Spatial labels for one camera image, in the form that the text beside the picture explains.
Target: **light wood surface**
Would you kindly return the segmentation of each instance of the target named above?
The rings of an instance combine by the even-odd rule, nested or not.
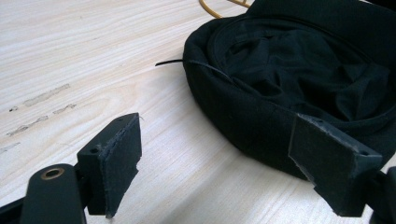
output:
[[[246,10],[206,2],[223,16]],[[310,183],[239,153],[194,102],[181,63],[154,66],[180,59],[210,20],[198,0],[1,1],[0,206],[139,112],[139,173],[116,216],[89,223],[368,223],[370,209],[338,217]]]

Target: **black fabric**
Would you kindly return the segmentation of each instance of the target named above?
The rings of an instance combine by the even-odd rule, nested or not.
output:
[[[396,14],[355,0],[256,0],[191,34],[191,92],[241,151],[304,178],[288,157],[296,113],[383,155],[396,149]]]

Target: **black foam padding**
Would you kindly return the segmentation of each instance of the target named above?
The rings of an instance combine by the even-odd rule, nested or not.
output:
[[[366,184],[381,168],[380,154],[321,119],[298,115],[290,157],[335,214],[361,216],[370,193]]]
[[[395,12],[356,0],[256,0],[193,32],[183,65],[198,105],[252,158],[304,178],[288,156],[300,113],[374,149],[384,165],[396,149],[394,24]]]
[[[114,217],[138,172],[141,148],[139,115],[134,113],[111,121],[78,153],[80,171],[90,182],[91,215]]]

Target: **wood grain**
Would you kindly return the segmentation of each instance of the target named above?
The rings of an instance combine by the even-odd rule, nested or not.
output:
[[[223,16],[245,11],[206,2]],[[241,155],[194,102],[181,64],[154,66],[181,58],[210,20],[197,0],[2,1],[0,205],[139,112],[140,172],[116,216],[89,223],[368,223],[370,209],[338,217],[310,183]]]

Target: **black cloth bag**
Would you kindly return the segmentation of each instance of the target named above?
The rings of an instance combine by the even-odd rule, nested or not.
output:
[[[356,0],[256,0],[246,14],[193,32],[183,61],[213,124],[278,170],[304,178],[288,156],[296,113],[326,120],[380,153],[383,165],[395,152],[390,9]]]

